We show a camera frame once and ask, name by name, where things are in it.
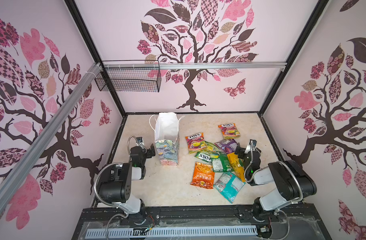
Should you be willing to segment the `dark green Fox's candy packet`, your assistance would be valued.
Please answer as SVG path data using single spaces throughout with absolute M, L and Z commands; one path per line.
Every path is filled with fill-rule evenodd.
M 232 172 L 233 168 L 231 167 L 228 156 L 224 153 L 213 153 L 210 155 L 213 171 L 215 173 L 226 173 Z

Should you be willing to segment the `floral white paper bag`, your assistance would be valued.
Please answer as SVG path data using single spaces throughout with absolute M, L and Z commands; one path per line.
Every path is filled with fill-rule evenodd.
M 149 124 L 154 131 L 155 148 L 162 166 L 179 165 L 179 130 L 184 116 L 178 118 L 176 113 L 159 113 L 151 115 Z

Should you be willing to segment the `teal Fox's candy packet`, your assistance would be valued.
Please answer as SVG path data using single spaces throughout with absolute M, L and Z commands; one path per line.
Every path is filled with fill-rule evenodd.
M 214 188 L 231 204 L 246 183 L 233 173 L 223 173 Z

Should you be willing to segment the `orange snack packet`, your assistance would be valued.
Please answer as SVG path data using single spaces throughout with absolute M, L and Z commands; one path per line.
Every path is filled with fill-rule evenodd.
M 212 165 L 195 162 L 193 178 L 190 183 L 192 186 L 213 189 L 214 179 L 215 173 Z

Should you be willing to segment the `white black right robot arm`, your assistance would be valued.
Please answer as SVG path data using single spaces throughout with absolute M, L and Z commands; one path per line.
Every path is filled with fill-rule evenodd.
M 315 182 L 293 160 L 272 162 L 264 168 L 260 167 L 261 151 L 254 146 L 254 141 L 246 148 L 237 145 L 235 154 L 242 160 L 243 176 L 250 186 L 275 183 L 272 191 L 254 200 L 252 215 L 258 222 L 262 222 L 269 213 L 277 213 L 317 193 Z

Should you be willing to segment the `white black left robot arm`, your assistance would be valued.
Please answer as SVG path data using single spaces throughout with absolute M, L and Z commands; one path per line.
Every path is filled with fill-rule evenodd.
M 106 165 L 94 182 L 98 208 L 119 208 L 124 213 L 146 216 L 144 202 L 132 193 L 132 182 L 142 180 L 146 175 L 146 160 L 156 155 L 154 145 L 144 151 L 142 147 L 131 148 L 131 161 Z

